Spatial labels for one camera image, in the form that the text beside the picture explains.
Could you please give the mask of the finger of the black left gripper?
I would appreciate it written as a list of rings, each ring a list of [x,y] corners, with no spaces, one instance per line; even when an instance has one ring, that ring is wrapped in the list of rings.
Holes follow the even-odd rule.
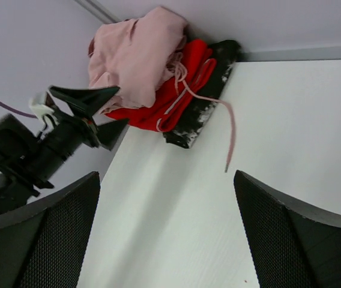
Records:
[[[118,86],[98,89],[49,87],[53,97],[66,102],[74,116],[83,118],[92,118],[118,91]]]
[[[97,138],[100,145],[108,151],[113,150],[117,141],[128,125],[128,119],[114,120],[98,126]]]

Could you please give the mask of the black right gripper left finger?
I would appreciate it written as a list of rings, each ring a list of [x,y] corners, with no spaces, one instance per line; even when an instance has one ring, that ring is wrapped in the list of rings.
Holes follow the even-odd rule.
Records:
[[[76,287],[99,195],[91,172],[0,215],[0,287]]]

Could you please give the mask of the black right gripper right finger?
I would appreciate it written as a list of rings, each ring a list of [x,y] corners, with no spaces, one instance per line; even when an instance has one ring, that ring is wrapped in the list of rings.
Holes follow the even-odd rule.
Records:
[[[341,215],[243,171],[235,194],[260,287],[341,287]]]

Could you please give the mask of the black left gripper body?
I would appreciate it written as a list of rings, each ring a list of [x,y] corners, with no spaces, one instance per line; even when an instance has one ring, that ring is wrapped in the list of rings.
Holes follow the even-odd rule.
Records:
[[[52,116],[44,115],[43,120],[53,124],[53,130],[38,144],[36,163],[63,163],[70,158],[81,144],[98,148],[97,127],[93,120],[62,113],[56,123]]]

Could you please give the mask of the light pink trousers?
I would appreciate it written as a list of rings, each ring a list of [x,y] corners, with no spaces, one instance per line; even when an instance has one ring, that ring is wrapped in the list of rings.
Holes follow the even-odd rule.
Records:
[[[98,112],[152,107],[156,91],[174,75],[175,55],[190,42],[187,25],[161,6],[138,19],[102,25],[89,45],[89,87],[119,91]]]

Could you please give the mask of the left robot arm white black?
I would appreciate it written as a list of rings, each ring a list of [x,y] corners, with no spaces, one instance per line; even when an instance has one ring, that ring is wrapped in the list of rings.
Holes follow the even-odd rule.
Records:
[[[93,116],[119,91],[50,86],[30,99],[30,113],[0,101],[0,215],[53,189],[49,181],[80,145],[113,150],[128,119],[97,125]]]

